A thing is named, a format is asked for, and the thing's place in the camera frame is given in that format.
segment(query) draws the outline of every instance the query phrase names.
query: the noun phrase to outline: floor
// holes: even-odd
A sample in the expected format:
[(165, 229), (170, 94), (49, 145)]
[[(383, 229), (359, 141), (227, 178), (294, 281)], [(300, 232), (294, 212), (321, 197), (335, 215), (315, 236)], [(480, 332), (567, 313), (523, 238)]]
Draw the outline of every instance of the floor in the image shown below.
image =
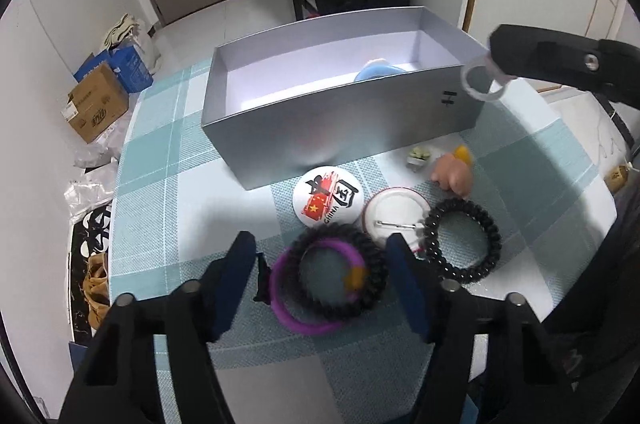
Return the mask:
[(295, 20), (291, 0), (225, 0), (190, 14), (154, 36), (162, 55), (154, 79), (211, 58), (218, 45)]

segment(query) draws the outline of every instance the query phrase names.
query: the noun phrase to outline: brown cardboard box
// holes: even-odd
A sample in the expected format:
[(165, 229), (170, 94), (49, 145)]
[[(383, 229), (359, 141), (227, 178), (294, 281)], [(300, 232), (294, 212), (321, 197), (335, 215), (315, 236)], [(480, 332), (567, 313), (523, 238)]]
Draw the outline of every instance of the brown cardboard box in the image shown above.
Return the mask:
[(62, 115), (91, 143), (129, 109), (129, 95), (105, 62), (89, 72), (69, 94)]

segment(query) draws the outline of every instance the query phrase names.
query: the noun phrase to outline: black coil hair tie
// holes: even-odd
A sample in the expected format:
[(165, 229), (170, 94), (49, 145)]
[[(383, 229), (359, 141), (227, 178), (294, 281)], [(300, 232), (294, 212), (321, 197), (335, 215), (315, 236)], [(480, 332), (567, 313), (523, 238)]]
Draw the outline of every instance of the black coil hair tie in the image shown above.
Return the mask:
[[(339, 239), (346, 242), (356, 248), (364, 258), (367, 268), (366, 278), (362, 289), (357, 293), (357, 298), (352, 302), (341, 305), (322, 302), (316, 299), (303, 284), (300, 277), (300, 264), (314, 243), (323, 239)], [(388, 274), (382, 250), (373, 243), (371, 238), (351, 224), (337, 223), (310, 227), (302, 233), (289, 249), (286, 267), (289, 271), (286, 277), (295, 299), (300, 305), (328, 321), (349, 320), (371, 309), (382, 297)]]
[[(450, 264), (442, 256), (440, 242), (438, 241), (438, 227), (443, 216), (454, 211), (464, 213), (480, 224), (488, 242), (487, 255), (478, 265), (472, 265), (466, 269)], [(485, 209), (469, 200), (446, 199), (437, 204), (425, 218), (422, 247), (427, 260), (437, 266), (438, 273), (441, 276), (454, 279), (460, 283), (472, 283), (487, 277), (495, 269), (495, 265), (500, 260), (502, 243), (500, 242), (498, 227)]]

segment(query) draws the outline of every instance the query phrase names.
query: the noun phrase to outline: gray cardboard box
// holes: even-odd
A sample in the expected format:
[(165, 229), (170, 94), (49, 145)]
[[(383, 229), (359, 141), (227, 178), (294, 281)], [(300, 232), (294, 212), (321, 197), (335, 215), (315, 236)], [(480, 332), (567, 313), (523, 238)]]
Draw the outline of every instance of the gray cardboard box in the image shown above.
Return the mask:
[[(215, 49), (202, 128), (245, 189), (475, 125), (460, 65), (485, 49), (426, 8), (312, 18)], [(405, 74), (353, 82), (370, 60)], [(472, 75), (479, 91), (491, 79)]]

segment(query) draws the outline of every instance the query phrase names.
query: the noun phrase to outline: orange toy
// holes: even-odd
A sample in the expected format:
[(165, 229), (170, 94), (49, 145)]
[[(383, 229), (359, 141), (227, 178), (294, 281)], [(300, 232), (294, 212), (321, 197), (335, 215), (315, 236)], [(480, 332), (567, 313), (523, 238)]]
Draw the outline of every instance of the orange toy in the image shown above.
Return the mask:
[(445, 191), (450, 189), (456, 195), (466, 198), (471, 193), (471, 186), (474, 183), (470, 165), (469, 150), (465, 146), (460, 146), (454, 153), (445, 153), (438, 158), (431, 180), (437, 181)]

